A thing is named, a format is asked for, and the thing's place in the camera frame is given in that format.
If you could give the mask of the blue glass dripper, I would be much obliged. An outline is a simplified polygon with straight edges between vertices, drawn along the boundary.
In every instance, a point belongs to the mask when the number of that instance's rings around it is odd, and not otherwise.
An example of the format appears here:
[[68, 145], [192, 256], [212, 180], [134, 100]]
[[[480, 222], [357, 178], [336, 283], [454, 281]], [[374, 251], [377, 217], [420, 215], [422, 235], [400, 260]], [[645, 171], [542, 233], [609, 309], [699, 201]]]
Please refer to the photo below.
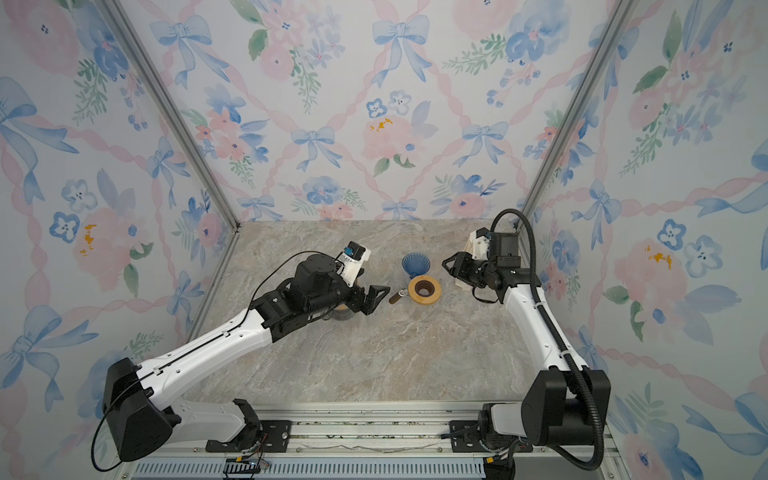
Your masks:
[[410, 252], [401, 261], [401, 266], [410, 279], [426, 275], [430, 268], [429, 258], [420, 252]]

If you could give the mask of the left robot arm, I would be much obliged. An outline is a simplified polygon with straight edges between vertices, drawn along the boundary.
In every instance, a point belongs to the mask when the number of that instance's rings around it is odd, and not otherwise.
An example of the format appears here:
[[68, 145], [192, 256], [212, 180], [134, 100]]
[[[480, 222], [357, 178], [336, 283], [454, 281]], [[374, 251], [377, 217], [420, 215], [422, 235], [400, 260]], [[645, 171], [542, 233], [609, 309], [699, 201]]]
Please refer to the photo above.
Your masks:
[[107, 371], [100, 421], [121, 463], [141, 460], [168, 443], [204, 440], [214, 453], [252, 455], [269, 435], [244, 399], [186, 403], [183, 395], [240, 357], [264, 349], [339, 306], [372, 314], [390, 289], [358, 283], [366, 251], [334, 257], [308, 251], [293, 276], [266, 292], [254, 291], [244, 309], [221, 326], [139, 364], [128, 358]]

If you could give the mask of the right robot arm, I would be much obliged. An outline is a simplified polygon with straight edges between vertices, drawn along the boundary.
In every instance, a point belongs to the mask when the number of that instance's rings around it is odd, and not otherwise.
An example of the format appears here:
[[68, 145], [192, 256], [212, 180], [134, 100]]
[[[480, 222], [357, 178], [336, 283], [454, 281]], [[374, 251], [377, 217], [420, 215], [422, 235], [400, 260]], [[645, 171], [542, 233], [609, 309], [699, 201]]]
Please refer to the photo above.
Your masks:
[[545, 300], [542, 283], [525, 268], [514, 233], [481, 228], [470, 233], [464, 250], [442, 263], [447, 273], [474, 291], [489, 289], [512, 316], [534, 367], [534, 379], [519, 402], [488, 404], [478, 429], [487, 442], [521, 440], [570, 456], [571, 448], [593, 449], [592, 468], [605, 451], [603, 438], [611, 383], [567, 341]]

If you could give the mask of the clear glass carafe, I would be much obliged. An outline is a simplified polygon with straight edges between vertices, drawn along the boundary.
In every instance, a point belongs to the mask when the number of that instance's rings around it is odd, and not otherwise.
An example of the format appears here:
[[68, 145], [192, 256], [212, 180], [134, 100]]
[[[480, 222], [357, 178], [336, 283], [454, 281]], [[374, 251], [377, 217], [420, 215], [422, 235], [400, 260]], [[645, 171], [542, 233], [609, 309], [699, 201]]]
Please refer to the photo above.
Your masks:
[[352, 311], [346, 305], [340, 305], [331, 310], [326, 318], [329, 320], [346, 321], [352, 319], [356, 315], [355, 311]]

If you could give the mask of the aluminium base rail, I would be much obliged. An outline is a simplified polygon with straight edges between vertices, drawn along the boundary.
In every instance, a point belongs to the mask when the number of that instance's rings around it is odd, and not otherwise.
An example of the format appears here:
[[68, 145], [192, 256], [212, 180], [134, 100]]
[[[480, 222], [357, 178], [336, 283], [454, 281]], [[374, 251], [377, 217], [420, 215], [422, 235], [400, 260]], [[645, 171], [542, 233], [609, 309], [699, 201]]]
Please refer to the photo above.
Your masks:
[[266, 445], [250, 458], [202, 441], [125, 463], [114, 479], [627, 479], [612, 436], [595, 471], [545, 446], [474, 432], [479, 402], [259, 405]]

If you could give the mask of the aluminium frame post right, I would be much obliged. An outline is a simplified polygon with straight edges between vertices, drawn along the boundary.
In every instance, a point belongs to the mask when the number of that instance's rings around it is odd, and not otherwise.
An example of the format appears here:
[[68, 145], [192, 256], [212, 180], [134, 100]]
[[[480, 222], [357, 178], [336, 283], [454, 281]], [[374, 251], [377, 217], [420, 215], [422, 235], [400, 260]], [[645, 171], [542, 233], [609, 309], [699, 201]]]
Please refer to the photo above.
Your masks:
[[590, 61], [587, 63], [583, 80], [575, 89], [568, 108], [564, 112], [563, 124], [556, 134], [552, 146], [544, 156], [543, 163], [526, 197], [523, 213], [529, 220], [534, 218], [535, 209], [549, 182], [549, 178], [556, 169], [560, 156], [565, 150], [571, 135], [577, 130], [582, 115], [594, 95], [596, 84], [606, 70], [609, 58], [615, 53], [615, 49], [621, 36], [627, 29], [635, 7], [636, 1], [618, 1], [613, 13], [608, 17], [602, 35], [599, 37], [599, 43]]

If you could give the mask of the aluminium frame post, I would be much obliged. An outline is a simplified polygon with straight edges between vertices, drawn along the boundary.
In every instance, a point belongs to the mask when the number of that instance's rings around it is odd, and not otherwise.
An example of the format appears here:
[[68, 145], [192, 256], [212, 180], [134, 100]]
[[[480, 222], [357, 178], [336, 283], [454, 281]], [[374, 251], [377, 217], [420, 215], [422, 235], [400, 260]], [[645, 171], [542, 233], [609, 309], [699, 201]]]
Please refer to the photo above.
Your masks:
[[104, 15], [121, 46], [125, 48], [126, 55], [136, 64], [155, 105], [160, 110], [169, 130], [174, 134], [187, 158], [191, 161], [203, 186], [208, 189], [214, 204], [224, 215], [228, 226], [237, 232], [240, 222], [235, 217], [233, 208], [216, 181], [213, 170], [198, 150], [191, 131], [186, 126], [178, 106], [162, 81], [159, 70], [139, 39], [126, 11], [119, 1], [96, 1], [96, 6]]
[[599, 37], [599, 43], [590, 61], [587, 63], [583, 80], [575, 89], [568, 108], [564, 112], [563, 124], [556, 134], [552, 146], [544, 156], [543, 163], [526, 197], [523, 213], [529, 220], [534, 218], [535, 209], [549, 182], [549, 178], [556, 169], [560, 156], [565, 150], [571, 135], [577, 130], [582, 115], [594, 95], [596, 84], [606, 70], [609, 58], [615, 53], [615, 49], [621, 36], [627, 29], [635, 7], [636, 1], [618, 1], [613, 13], [608, 17], [602, 35]]

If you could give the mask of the aluminium frame post left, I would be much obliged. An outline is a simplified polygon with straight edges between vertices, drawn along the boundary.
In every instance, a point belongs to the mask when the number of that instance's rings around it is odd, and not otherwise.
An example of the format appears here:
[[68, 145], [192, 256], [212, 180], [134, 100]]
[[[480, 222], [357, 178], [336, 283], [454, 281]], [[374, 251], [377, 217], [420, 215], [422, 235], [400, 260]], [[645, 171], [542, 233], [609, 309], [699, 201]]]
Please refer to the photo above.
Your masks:
[[237, 232], [240, 222], [235, 217], [233, 208], [216, 181], [213, 170], [198, 150], [191, 131], [186, 126], [178, 106], [162, 81], [159, 70], [139, 39], [126, 11], [119, 1], [96, 1], [96, 6], [104, 15], [121, 46], [125, 48], [126, 55], [136, 64], [155, 105], [160, 110], [169, 130], [174, 134], [187, 158], [191, 161], [203, 186], [208, 189], [214, 204], [224, 215], [228, 226]]

